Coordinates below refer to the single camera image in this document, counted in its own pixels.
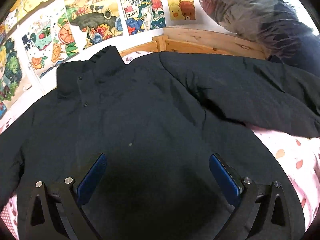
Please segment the black padded jacket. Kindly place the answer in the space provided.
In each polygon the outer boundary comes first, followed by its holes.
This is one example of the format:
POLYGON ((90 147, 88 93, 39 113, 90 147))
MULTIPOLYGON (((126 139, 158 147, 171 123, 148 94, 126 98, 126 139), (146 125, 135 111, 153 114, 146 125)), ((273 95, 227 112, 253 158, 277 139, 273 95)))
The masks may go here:
POLYGON ((1 206, 17 194, 18 235, 38 181, 77 174, 98 154, 107 167, 84 212, 103 239, 211 239, 231 209, 208 161, 282 183, 291 233, 303 209, 283 168, 249 125, 319 136, 319 78, 247 57, 152 53, 125 64, 109 46, 60 65, 57 87, 1 135, 1 206))

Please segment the pink apple print bedsheet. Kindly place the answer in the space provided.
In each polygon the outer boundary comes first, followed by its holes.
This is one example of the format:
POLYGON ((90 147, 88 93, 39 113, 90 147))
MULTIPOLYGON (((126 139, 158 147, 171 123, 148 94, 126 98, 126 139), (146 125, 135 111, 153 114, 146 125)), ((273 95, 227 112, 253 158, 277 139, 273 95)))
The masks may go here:
MULTIPOLYGON (((319 181, 317 179, 317 176, 319 175, 319 136, 305 138, 253 125, 249 125, 249 129, 275 157, 295 189, 299 203, 303 209, 306 231, 317 212, 317 205, 319 204, 319 195, 316 191, 319 186, 319 181)), ((226 201, 227 206, 231 209, 228 216, 229 218, 234 207, 228 204, 223 193, 222 196, 226 201)), ((15 197, 17 200, 17 194, 13 194, 10 198, 12 197, 15 197)), ((17 205, 13 214, 18 221, 17 205)))

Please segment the blond boy cartoon poster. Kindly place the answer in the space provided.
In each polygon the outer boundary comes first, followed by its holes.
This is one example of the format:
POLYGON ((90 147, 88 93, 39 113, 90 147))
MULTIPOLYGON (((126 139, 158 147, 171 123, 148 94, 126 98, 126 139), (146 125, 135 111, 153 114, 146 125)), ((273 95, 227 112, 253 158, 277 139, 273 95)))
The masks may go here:
POLYGON ((24 67, 18 56, 12 37, 1 45, 1 104, 9 110, 31 87, 28 67, 24 67))

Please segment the orange fruit drink poster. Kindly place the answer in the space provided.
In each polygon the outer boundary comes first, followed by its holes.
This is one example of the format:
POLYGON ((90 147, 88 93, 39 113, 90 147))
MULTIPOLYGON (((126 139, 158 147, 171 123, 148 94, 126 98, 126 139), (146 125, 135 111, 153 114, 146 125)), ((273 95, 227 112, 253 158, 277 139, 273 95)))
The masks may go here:
POLYGON ((39 78, 79 52, 63 5, 38 10, 21 27, 25 52, 39 78))

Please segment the plastic wrapped bedding bundle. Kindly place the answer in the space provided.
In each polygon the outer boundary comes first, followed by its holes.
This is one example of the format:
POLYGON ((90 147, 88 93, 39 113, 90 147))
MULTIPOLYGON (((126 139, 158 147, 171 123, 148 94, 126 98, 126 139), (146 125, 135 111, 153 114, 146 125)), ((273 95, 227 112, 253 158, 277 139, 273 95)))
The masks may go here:
POLYGON ((300 0, 199 0, 231 33, 256 42, 268 60, 319 76, 319 29, 300 0))

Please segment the landscape fields poster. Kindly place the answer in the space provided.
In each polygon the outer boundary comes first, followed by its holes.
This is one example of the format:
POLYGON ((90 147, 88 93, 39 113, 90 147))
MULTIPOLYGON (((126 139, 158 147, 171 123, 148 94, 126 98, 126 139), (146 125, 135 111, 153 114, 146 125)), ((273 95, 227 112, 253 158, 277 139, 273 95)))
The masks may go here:
POLYGON ((64 0, 77 45, 86 49, 123 34, 117 0, 64 0))

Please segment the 2024 dragon poster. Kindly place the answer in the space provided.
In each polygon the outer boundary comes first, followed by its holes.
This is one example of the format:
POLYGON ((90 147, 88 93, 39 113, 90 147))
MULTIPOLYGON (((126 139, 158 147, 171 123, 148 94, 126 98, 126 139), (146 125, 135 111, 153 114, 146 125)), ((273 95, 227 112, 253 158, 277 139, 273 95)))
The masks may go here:
POLYGON ((161 0, 120 0, 129 35, 166 26, 161 0))

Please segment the wooden bed frame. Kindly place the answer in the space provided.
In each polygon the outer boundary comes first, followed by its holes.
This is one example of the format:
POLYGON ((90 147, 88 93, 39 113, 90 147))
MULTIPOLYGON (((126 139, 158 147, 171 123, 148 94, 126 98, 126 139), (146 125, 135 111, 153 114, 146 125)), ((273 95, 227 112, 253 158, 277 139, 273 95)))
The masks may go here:
POLYGON ((126 56, 137 51, 220 54, 261 60, 269 57, 269 52, 262 45, 240 37, 211 30, 178 27, 166 27, 162 35, 154 36, 150 42, 127 48, 120 55, 126 56))

